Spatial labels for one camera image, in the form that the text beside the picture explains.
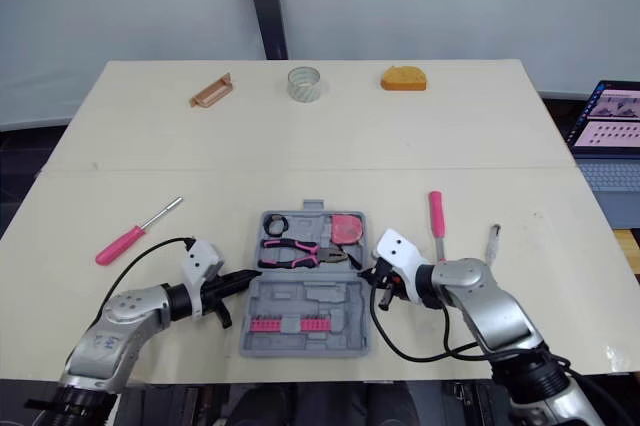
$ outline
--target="pliers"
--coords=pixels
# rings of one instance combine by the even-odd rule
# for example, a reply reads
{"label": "pliers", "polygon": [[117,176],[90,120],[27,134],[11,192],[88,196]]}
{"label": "pliers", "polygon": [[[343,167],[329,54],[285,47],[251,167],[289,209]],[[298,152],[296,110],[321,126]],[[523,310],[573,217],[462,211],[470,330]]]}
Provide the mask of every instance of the pliers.
{"label": "pliers", "polygon": [[318,243],[311,241],[298,241],[290,238],[263,239],[260,245],[263,248],[292,248],[309,253],[309,255],[293,261],[261,259],[258,261],[258,266],[261,268],[315,268],[319,263],[338,263],[349,258],[347,253],[336,247],[321,248]]}

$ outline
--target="laptop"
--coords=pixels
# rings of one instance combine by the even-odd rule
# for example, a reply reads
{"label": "laptop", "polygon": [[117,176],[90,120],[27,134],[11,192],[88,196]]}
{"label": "laptop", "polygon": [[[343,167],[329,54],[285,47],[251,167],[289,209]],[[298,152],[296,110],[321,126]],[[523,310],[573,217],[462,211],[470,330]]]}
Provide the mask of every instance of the laptop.
{"label": "laptop", "polygon": [[640,228],[640,82],[600,81],[565,139],[611,227]]}

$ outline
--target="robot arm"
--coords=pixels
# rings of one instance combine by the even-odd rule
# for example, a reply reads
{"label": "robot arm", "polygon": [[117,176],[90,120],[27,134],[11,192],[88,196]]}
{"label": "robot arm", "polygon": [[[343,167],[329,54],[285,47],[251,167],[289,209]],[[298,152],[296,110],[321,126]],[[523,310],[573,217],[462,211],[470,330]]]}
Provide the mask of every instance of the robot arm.
{"label": "robot arm", "polygon": [[44,411],[38,424],[104,424],[140,349],[172,321],[216,312],[222,327],[230,327],[231,316],[222,299],[247,289],[260,273],[242,270],[219,276],[222,264],[222,256],[211,244],[195,241],[182,263],[183,284],[112,297],[69,356],[53,400],[27,403]]}
{"label": "robot arm", "polygon": [[[485,354],[504,353],[490,356],[490,363],[494,380],[504,385],[511,397],[514,424],[604,426],[575,380],[567,377],[548,353],[520,304],[500,289],[483,261],[467,258],[429,265],[415,245],[392,229],[378,242],[376,255],[376,269],[396,273],[402,279],[401,296],[430,308],[439,309],[442,304],[458,308]],[[383,309],[388,308],[397,287],[389,277],[385,278]],[[529,351],[508,354],[514,349]]]}

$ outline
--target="pink screwdriver handle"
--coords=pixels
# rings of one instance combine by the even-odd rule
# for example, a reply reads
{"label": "pink screwdriver handle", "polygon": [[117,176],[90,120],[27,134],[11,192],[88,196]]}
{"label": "pink screwdriver handle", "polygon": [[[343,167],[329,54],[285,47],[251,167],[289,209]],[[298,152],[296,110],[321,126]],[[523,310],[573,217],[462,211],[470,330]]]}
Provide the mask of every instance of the pink screwdriver handle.
{"label": "pink screwdriver handle", "polygon": [[444,238],[444,213],[442,211],[442,193],[429,193],[429,208],[431,209],[431,229],[435,238]]}
{"label": "pink screwdriver handle", "polygon": [[144,236],[144,233],[144,229],[140,226],[134,226],[109,246],[104,248],[98,256],[96,256],[96,263],[101,266],[111,264],[114,259],[124,253],[133,243]]}

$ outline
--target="laptop keyboard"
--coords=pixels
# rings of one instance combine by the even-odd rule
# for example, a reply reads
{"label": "laptop keyboard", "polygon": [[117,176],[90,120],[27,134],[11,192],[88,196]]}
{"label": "laptop keyboard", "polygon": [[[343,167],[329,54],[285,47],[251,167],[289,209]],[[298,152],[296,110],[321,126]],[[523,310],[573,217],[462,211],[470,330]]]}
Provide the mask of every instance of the laptop keyboard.
{"label": "laptop keyboard", "polygon": [[578,163],[592,191],[640,192],[640,161]]}

